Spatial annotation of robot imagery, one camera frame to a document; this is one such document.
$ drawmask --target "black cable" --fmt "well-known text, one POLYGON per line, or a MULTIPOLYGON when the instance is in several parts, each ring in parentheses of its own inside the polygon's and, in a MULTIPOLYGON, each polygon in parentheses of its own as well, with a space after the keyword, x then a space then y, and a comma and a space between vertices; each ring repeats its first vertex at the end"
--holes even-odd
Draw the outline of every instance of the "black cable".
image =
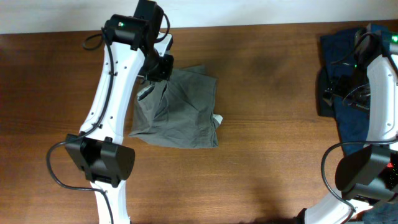
POLYGON ((102 34, 102 33, 100 33, 100 34, 94 34, 94 35, 91 35, 91 36, 87 37, 87 38, 85 39, 85 41, 83 41, 83 43, 81 44, 81 46, 82 46, 85 50, 96 50, 96 49, 98 49, 98 48, 102 45, 103 42, 104 42, 104 37, 103 37, 103 34, 102 34), (91 40, 91 39, 93 39, 93 38, 95 38, 95 37, 101 37, 101 39, 99 40, 98 44, 97 44, 96 46, 94 46, 94 47, 87 47, 87 46, 86 46, 86 43, 87 43, 89 40, 91 40))
POLYGON ((354 205, 352 205, 351 203, 347 202, 346 200, 344 200, 342 197, 340 197, 335 191, 333 191, 333 189, 330 187, 327 179, 326 179, 326 175, 325 175, 325 162, 326 162, 326 158, 328 157, 329 153, 336 149, 337 147, 341 147, 341 146, 346 146, 346 145, 352 145, 352 144, 369 144, 369 145, 389 145, 389 144, 394 144, 398 142, 398 138, 395 138, 394 140, 389 140, 389 141, 348 141, 348 142, 340 142, 338 144, 335 144, 331 147, 328 148, 328 150, 326 150, 326 152, 324 153, 323 157, 322 157, 322 162, 321 162, 321 175, 322 175, 322 180, 323 183, 325 184, 326 188, 329 190, 329 192, 335 197, 337 198, 340 202, 343 202, 344 204, 348 205, 351 208, 351 213, 349 215, 349 217, 343 222, 346 223, 348 220, 351 219, 352 215, 354 214, 354 212, 356 211, 354 205))
POLYGON ((158 38, 158 39, 155 40, 155 43, 160 43, 160 42, 162 42, 162 41, 167 37, 167 35, 168 35, 169 32, 170 32, 170 21, 169 21, 169 18, 167 17, 166 13, 163 14, 163 15, 164 15, 164 18, 166 19, 166 22, 167 22, 167 30, 166 30, 166 33, 164 34, 163 37, 158 38))
POLYGON ((75 139, 69 139, 68 141, 62 141, 62 142, 58 142, 58 143, 54 144, 54 145, 49 149, 49 151, 47 152, 47 155, 46 155, 46 162, 47 162, 47 169, 49 170, 50 176, 53 178, 53 180, 54 180, 59 186, 61 186, 61 187, 63 187, 63 188, 66 188, 66 189, 69 189, 69 190, 82 190, 82 191, 99 192, 99 193, 104 197, 104 199, 105 199, 106 206, 108 207, 109 215, 110 215, 110 217, 111 217, 111 224, 114 224, 114 222, 113 222, 112 209, 111 209, 111 206, 110 206, 110 204, 109 204, 108 197, 106 196, 106 191, 101 190, 101 189, 90 188, 90 187, 72 187, 72 186, 69 186, 69 185, 66 185, 66 184, 62 183, 62 182, 57 178, 57 176, 54 174, 54 171, 52 170, 51 162, 50 162, 51 153, 52 153, 56 148, 58 148, 58 147, 60 147, 60 146, 63 146, 63 145, 66 145, 66 144, 70 144, 70 143, 75 142, 75 141, 77 141, 77 140, 81 140, 82 138, 88 136, 89 134, 91 134, 92 132, 94 132, 96 128, 98 128, 98 127, 100 126, 100 124, 101 124, 101 122, 102 122, 102 120, 103 120, 103 118, 104 118, 104 116, 105 116, 105 112, 106 112, 106 109, 107 109, 108 104, 109 104, 109 99, 111 98, 111 92, 112 92, 112 86, 113 86, 113 78, 114 78, 114 65, 113 65, 113 56, 112 56, 111 46, 110 46, 110 44, 109 44, 108 38, 106 37, 105 31, 104 31, 103 28, 101 28, 101 31, 102 31, 102 35, 103 35, 102 39, 105 41, 106 47, 107 47, 107 49, 108 49, 109 61, 110 61, 110 64, 111 64, 111 73, 110 73, 111 77, 110 77, 110 79, 109 79, 108 92, 106 93, 106 98, 105 98, 105 102, 104 102, 104 106, 103 106, 102 112, 101 112, 101 114, 100 114, 100 116, 99 116, 99 118, 98 118, 98 121, 97 121, 95 124, 93 124, 93 127, 92 127, 89 131, 87 131, 85 134, 83 134, 83 135, 81 135, 81 136, 79 136, 79 137, 77 137, 77 138, 75 138, 75 139))
POLYGON ((334 62, 330 63, 330 65, 336 65, 336 64, 339 64, 339 63, 344 62, 345 60, 347 60, 353 53, 355 53, 356 49, 362 44, 362 41, 367 36, 370 36, 370 37, 373 37, 373 38, 377 39, 377 35, 373 34, 372 32, 367 32, 367 33, 363 34, 361 36, 361 38, 359 38, 358 43, 356 43, 356 45, 354 46, 354 49, 349 54, 345 55, 342 59, 339 59, 337 61, 334 61, 334 62))

